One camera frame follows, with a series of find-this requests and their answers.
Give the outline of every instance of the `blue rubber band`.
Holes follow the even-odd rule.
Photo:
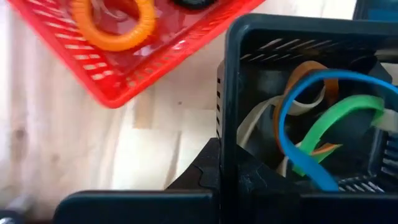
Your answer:
[[[338,191],[338,184],[333,177],[320,164],[312,159],[312,157],[306,155],[300,149],[295,147],[295,145],[286,136],[283,128],[285,126],[287,112],[289,111],[294,99],[312,83],[330,78],[338,78],[339,80],[356,80],[359,82],[383,86],[394,92],[395,95],[398,95],[398,88],[380,79],[357,72],[346,70],[322,70],[313,72],[311,75],[300,80],[284,98],[278,124],[280,145],[282,146],[286,156],[289,157],[297,167],[300,167],[319,186],[319,188],[325,191]]]

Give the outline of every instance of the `ventilation slot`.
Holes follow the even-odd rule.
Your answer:
[[[322,46],[322,45],[330,43],[330,42],[331,42],[331,40],[325,40],[325,41],[319,42],[317,44],[311,45],[309,47],[306,47],[305,50],[314,49],[315,47],[319,47],[319,46]]]
[[[256,59],[259,59],[259,58],[261,58],[262,56],[264,56],[264,54],[260,54],[260,55],[258,55],[258,56],[256,56],[256,57],[250,59],[249,62],[254,61],[254,60],[256,60]]]
[[[276,50],[282,49],[282,48],[284,48],[284,47],[287,47],[287,46],[289,46],[289,45],[291,45],[291,44],[296,43],[296,42],[299,41],[299,40],[300,40],[300,39],[294,39],[294,40],[292,40],[292,41],[287,42],[286,44],[283,44],[283,45],[281,45],[281,46],[275,48],[275,49],[276,49]]]
[[[245,59],[245,58],[247,58],[247,57],[250,57],[250,56],[251,56],[251,54],[243,55],[243,56],[241,57],[241,60],[242,60],[242,59]]]
[[[308,44],[311,44],[311,43],[314,43],[315,41],[316,41],[316,40],[308,40],[308,41],[306,41],[306,42],[304,42],[304,43],[301,43],[301,44],[298,44],[298,45],[292,47],[291,50],[297,49],[297,48],[299,48],[299,47],[303,47],[303,46],[308,45]]]
[[[384,193],[384,190],[368,177],[354,177],[339,181],[339,190],[342,192],[372,192]]]
[[[337,48],[341,47],[341,45],[343,43],[344,42],[342,41],[342,42],[331,43],[331,44],[328,44],[328,45],[323,45],[323,46],[317,48],[317,50],[327,50],[327,51],[337,50]]]
[[[299,57],[302,57],[302,56],[303,56],[302,54],[299,54],[299,55],[296,55],[294,57],[291,57],[290,59],[292,60],[292,59],[296,59],[296,58],[299,58]]]
[[[284,59],[284,58],[287,58],[287,57],[289,57],[289,56],[290,56],[290,54],[283,55],[283,56],[281,56],[281,57],[275,59],[274,61],[277,61],[277,60],[280,60],[280,59]]]
[[[266,57],[266,58],[262,59],[261,61],[263,62],[263,61],[272,59],[272,58],[274,58],[274,57],[276,57],[276,56],[278,56],[278,54],[274,54],[274,55],[271,55],[271,56],[269,56],[269,57]]]
[[[381,161],[381,172],[387,175],[389,180],[398,182],[398,140],[396,135],[389,135],[384,157]]]
[[[266,48],[266,47],[270,47],[270,46],[272,46],[272,45],[278,43],[278,42],[281,41],[281,40],[282,40],[282,38],[278,38],[278,39],[272,40],[272,41],[270,41],[268,44],[266,44],[266,45],[260,47],[259,50],[262,50],[262,49],[264,49],[264,48]]]

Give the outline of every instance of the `basket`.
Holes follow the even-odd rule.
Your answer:
[[[155,6],[161,13],[158,15],[158,27],[148,40],[151,47],[145,52],[140,52],[141,49],[105,52],[89,44],[79,33],[75,22],[63,13],[68,5],[67,0],[9,2],[100,103],[117,108],[171,71],[222,33],[235,18],[254,9],[263,0],[218,0],[208,9],[198,12],[175,7],[169,0],[155,0]],[[116,23],[110,26],[118,27],[112,32],[125,31]],[[164,33],[172,37],[161,40],[160,36]]]
[[[221,142],[221,191],[226,194],[221,198],[221,203],[232,206],[237,203],[231,199],[240,191],[235,184],[241,176],[237,162],[237,152],[241,148],[236,144],[236,131],[254,106],[281,95],[292,70],[307,60],[315,60],[329,68],[356,68],[358,72],[369,75],[374,68],[380,69],[380,62],[398,62],[398,54],[391,51],[398,47],[397,28],[398,25],[394,23],[261,14],[248,14],[236,20],[228,31],[226,56],[219,67],[217,79],[216,122]],[[359,58],[363,59],[360,66],[355,63]],[[389,75],[381,78],[391,80]],[[339,182],[341,192],[322,193],[323,198],[339,199],[355,194],[353,197],[360,200],[364,198],[362,194],[395,195],[393,193],[398,191],[397,137],[378,129],[372,129],[367,134],[370,136],[366,138],[368,141],[362,142],[365,147],[348,149],[361,154],[339,154],[336,151],[330,156],[331,160],[324,166]],[[275,150],[275,140],[272,141],[264,143],[262,150]],[[347,172],[340,172],[337,166],[339,162],[346,165],[358,163]],[[301,189],[300,192],[317,197],[319,190],[311,186],[309,180],[290,179],[289,176],[288,180],[294,182]],[[282,195],[289,197],[288,192]],[[373,196],[380,200],[386,197]],[[294,197],[290,198],[291,202],[295,201]]]

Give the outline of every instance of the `orange rubber band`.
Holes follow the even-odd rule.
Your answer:
[[[314,70],[324,70],[327,69],[324,65],[315,62],[315,61],[307,61],[302,64],[300,64],[293,72],[292,75],[290,76],[289,80],[287,81],[286,84],[286,89],[284,91],[284,95],[282,99],[279,101],[277,106],[275,107],[274,114],[272,116],[272,124],[274,127],[274,134],[275,134],[275,140],[278,144],[279,150],[285,154],[283,149],[280,146],[280,141],[279,141],[279,129],[278,129],[278,120],[279,120],[279,114],[280,114],[280,109],[282,107],[282,102],[283,98],[286,96],[286,94],[290,91],[290,89],[303,77],[308,75],[311,71]],[[325,98],[328,102],[329,105],[332,105],[337,99],[338,99],[338,80],[337,79],[331,79],[331,80],[325,80]],[[325,152],[328,152],[330,150],[333,150],[334,148],[338,147],[339,145],[335,144],[330,144],[326,143],[320,148],[314,150],[312,152],[312,155],[317,155],[317,154],[323,154]]]
[[[108,51],[128,50],[143,42],[155,29],[155,7],[152,0],[135,0],[139,10],[137,25],[122,35],[99,30],[92,18],[91,0],[73,0],[72,16],[83,37],[91,44]]]

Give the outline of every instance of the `black plastic edge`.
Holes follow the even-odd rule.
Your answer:
[[[328,34],[398,36],[398,24],[384,21],[351,21],[346,19],[325,19],[297,16],[276,16],[267,14],[246,14],[231,26],[234,33],[253,29],[287,30],[299,32],[324,32]]]
[[[236,160],[236,130],[238,110],[238,74],[240,46],[249,21],[246,16],[236,19],[229,27],[225,41],[223,120],[220,151],[221,223],[236,223],[238,214],[238,166]]]
[[[140,208],[132,208],[131,212],[128,214],[123,213],[119,214],[119,211],[113,209],[108,205],[109,201],[118,200],[120,202],[134,202],[137,205],[143,202],[151,202],[153,204],[153,210],[145,210],[143,211]],[[56,208],[56,211],[53,216],[53,223],[70,223],[70,220],[74,218],[74,223],[86,223],[84,220],[87,221],[93,220],[93,223],[104,223],[101,222],[103,216],[109,219],[109,214],[115,216],[115,219],[122,219],[122,220],[133,220],[136,217],[143,217],[145,213],[150,214],[152,216],[159,215],[158,213],[166,209],[164,203],[160,202],[173,202],[174,208],[169,213],[170,223],[185,223],[187,216],[191,216],[195,219],[195,223],[201,224],[208,224],[208,223],[218,223],[218,207],[219,207],[219,200],[217,192],[213,190],[203,189],[203,190],[164,190],[164,191],[134,191],[134,190],[86,190],[74,193],[68,196],[66,199],[62,200],[61,203]],[[106,208],[107,214],[102,214],[101,210],[96,210],[90,208],[94,206],[98,208],[98,205],[101,205],[100,208]],[[185,214],[184,221],[180,220],[178,213],[181,212],[183,209],[192,209],[195,206],[206,207],[206,211],[192,211],[188,214]],[[76,214],[76,209],[84,213],[83,217],[79,217]],[[204,220],[207,222],[201,222],[200,217],[204,217]],[[155,222],[147,222],[148,224],[157,224]]]
[[[354,11],[354,20],[368,19],[369,0],[357,0]]]

